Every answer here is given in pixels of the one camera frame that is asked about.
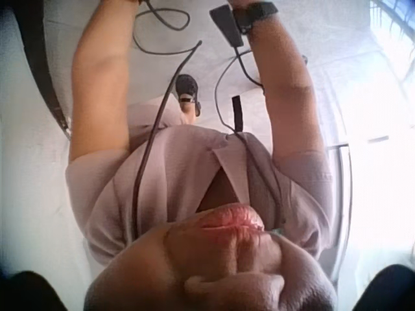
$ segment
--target black sneaker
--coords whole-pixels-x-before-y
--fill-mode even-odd
[[[200,116],[200,111],[202,106],[197,100],[199,86],[197,85],[196,80],[190,75],[180,75],[176,80],[176,92],[179,97],[179,102],[194,102],[196,117]],[[183,94],[190,95],[192,98],[181,98]]]

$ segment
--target white wall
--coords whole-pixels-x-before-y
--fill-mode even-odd
[[[91,282],[65,185],[69,143],[31,75],[18,24],[0,17],[1,264],[43,275],[69,310]]]

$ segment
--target shirt sleeve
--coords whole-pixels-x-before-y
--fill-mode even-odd
[[[85,235],[93,208],[129,153],[105,150],[84,155],[69,164],[66,180],[75,219]]]
[[[315,257],[331,245],[333,178],[322,152],[298,152],[279,163],[279,171],[291,179],[287,224],[289,238]]]

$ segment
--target watch strap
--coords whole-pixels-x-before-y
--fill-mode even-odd
[[[277,13],[278,9],[274,3],[264,1],[252,3],[245,9],[233,10],[233,16],[241,34],[248,34],[256,21],[264,20]]]

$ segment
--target black cable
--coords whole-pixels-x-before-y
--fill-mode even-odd
[[[160,124],[161,117],[163,116],[164,109],[167,104],[167,100],[169,99],[169,95],[173,89],[173,85],[182,71],[183,67],[188,63],[188,61],[192,58],[196,50],[201,46],[202,41],[199,41],[195,48],[191,51],[189,55],[187,55],[186,59],[180,64],[180,66],[177,68],[174,76],[172,77],[170,84],[166,90],[166,93],[164,94],[164,98],[161,102],[160,109],[158,110],[156,121],[154,122],[153,128],[151,129],[150,138],[148,139],[147,146],[144,151],[143,159],[141,161],[140,168],[137,173],[136,181],[134,183],[134,190],[133,190],[133,200],[132,200],[132,221],[133,221],[133,230],[134,230],[134,240],[138,238],[138,228],[137,228],[137,206],[138,206],[138,194],[139,194],[139,188],[141,185],[141,180],[143,179],[145,167],[147,165],[148,158],[150,156],[150,152],[154,143],[154,138],[156,137],[156,134],[158,132],[158,126]]]
[[[149,10],[148,11],[144,11],[140,14],[138,14],[136,16],[136,20],[137,18],[139,18],[140,16],[144,16],[146,14],[149,13],[153,13],[154,16],[156,16],[156,18],[163,23],[163,25],[165,25],[167,28],[175,30],[175,31],[182,31],[184,29],[187,28],[187,26],[189,26],[190,24],[190,15],[189,13],[187,13],[186,11],[183,10],[177,10],[175,8],[154,8],[151,4],[150,4],[150,0],[144,0],[144,2],[146,2]],[[169,24],[168,22],[166,22],[159,14],[158,12],[178,12],[181,14],[185,14],[187,17],[187,21],[185,23],[184,26],[182,27],[175,27],[172,26],[171,24]],[[189,53],[189,55],[187,55],[187,57],[185,58],[185,60],[179,65],[179,67],[177,68],[176,72],[174,73],[170,84],[164,94],[163,100],[161,102],[160,108],[158,110],[157,113],[157,117],[156,120],[154,121],[154,125],[151,129],[150,132],[150,137],[148,138],[148,142],[147,142],[147,146],[145,148],[144,154],[143,154],[143,159],[141,160],[141,164],[140,167],[138,169],[138,173],[136,176],[136,180],[134,181],[134,188],[133,188],[133,198],[132,198],[132,215],[131,215],[131,219],[132,219],[132,230],[133,230],[133,239],[137,240],[139,237],[139,229],[138,229],[138,218],[139,216],[137,215],[138,212],[138,196],[139,196],[139,191],[140,191],[140,186],[141,186],[141,181],[143,180],[143,176],[144,176],[144,172],[145,172],[145,168],[147,166],[147,162],[148,159],[150,157],[150,153],[151,153],[151,149],[154,143],[154,139],[156,138],[156,135],[158,133],[158,128],[160,125],[160,121],[161,118],[163,117],[163,112],[164,109],[166,107],[167,104],[167,100],[169,99],[169,95],[172,92],[174,83],[177,79],[177,77],[179,76],[179,74],[182,72],[182,69],[184,68],[184,66],[188,63],[188,61],[192,58],[192,56],[194,55],[194,53],[196,52],[196,50],[199,48],[199,46],[201,46],[202,41],[199,41],[192,49],[188,49],[188,50],[184,50],[184,51],[180,51],[180,52],[152,52],[152,51],[148,51],[144,48],[142,48],[142,46],[140,46],[140,44],[138,44],[138,41],[136,40],[136,36],[135,34],[133,34],[133,40],[136,43],[137,47],[142,50],[144,53],[147,54],[151,54],[151,55],[160,55],[160,56],[171,56],[171,55],[179,55],[179,54],[184,54],[184,53]]]
[[[257,81],[255,81],[249,74],[248,74],[248,72],[246,72],[246,68],[245,68],[245,65],[244,65],[244,62],[242,61],[242,55],[241,54],[239,54],[239,51],[238,51],[238,48],[237,47],[234,47],[233,48],[234,50],[235,50],[235,54],[236,54],[236,57],[237,57],[237,59],[239,60],[239,63],[240,63],[240,65],[241,65],[241,68],[242,68],[242,71],[244,72],[244,75],[245,75],[245,77],[247,77],[247,79],[249,80],[249,81],[251,81],[253,84],[255,84],[255,85],[257,85],[257,86],[259,86],[264,92],[265,92],[265,89],[264,89],[264,85],[262,85],[261,83],[259,83],[259,82],[257,82]]]
[[[244,56],[245,54],[251,53],[252,51],[244,51],[242,54],[239,54],[239,56],[236,56],[233,58],[233,60],[229,63],[229,65],[225,68],[225,70],[223,71],[223,73],[221,74],[221,76],[219,77],[218,82],[216,83],[216,87],[215,87],[215,105],[216,105],[216,111],[218,113],[219,119],[220,119],[220,123],[222,123],[223,126],[225,126],[226,128],[228,128],[229,130],[231,130],[233,132],[233,134],[235,134],[235,136],[242,142],[242,144],[245,146],[248,157],[252,160],[252,163],[255,166],[255,169],[258,171],[259,175],[261,176],[261,179],[264,181],[265,186],[267,187],[269,193],[271,194],[272,199],[274,200],[274,203],[276,205],[276,207],[279,207],[279,210],[281,211],[281,225],[285,224],[285,222],[287,221],[285,219],[285,213],[283,210],[283,206],[282,204],[280,204],[280,201],[278,200],[274,189],[272,188],[272,186],[270,185],[270,183],[268,182],[267,178],[264,176],[263,171],[259,168],[258,162],[256,161],[256,158],[253,154],[253,152],[251,151],[250,147],[248,146],[248,143],[246,142],[245,138],[242,137],[238,132],[235,131],[234,128],[232,128],[229,124],[226,124],[222,118],[222,114],[220,113],[219,110],[219,102],[218,102],[218,89],[220,86],[220,83],[222,82],[222,79],[224,78],[225,74],[228,72],[229,68],[233,65],[233,63],[235,63],[236,59],[240,59],[242,56]],[[272,165],[272,167],[274,167],[275,165],[272,162],[271,157],[269,158],[270,160],[270,164]],[[279,180],[275,174],[274,170],[271,170],[274,178],[276,180],[277,183],[277,187],[278,187],[278,191],[279,191],[279,195],[282,196],[282,191],[281,191],[281,185],[279,184]]]
[[[154,14],[154,16],[156,16],[156,18],[163,24],[165,25],[168,29],[174,30],[174,31],[183,31],[185,30],[189,24],[190,24],[190,14],[187,13],[186,11],[183,10],[178,10],[176,8],[154,8],[151,3],[150,0],[144,0],[144,2],[146,2],[149,10],[141,12],[139,14],[136,15],[136,21],[144,15],[147,14]],[[175,27],[173,25],[171,25],[170,23],[166,22],[161,16],[160,14],[158,14],[158,12],[176,12],[176,13],[180,13],[186,16],[187,21],[185,22],[185,24],[181,27]],[[138,43],[138,39],[136,38],[136,33],[135,31],[133,32],[133,36],[132,39],[134,40],[134,43],[137,45],[137,48],[145,53],[145,54],[149,54],[149,55],[158,55],[158,56],[172,56],[172,55],[180,55],[180,54],[185,54],[185,53],[190,53],[192,52],[196,47],[192,47],[191,49],[187,49],[187,50],[183,50],[183,51],[179,51],[179,52],[154,52],[154,51],[149,51],[147,49],[145,49],[144,47],[142,47],[139,43]]]

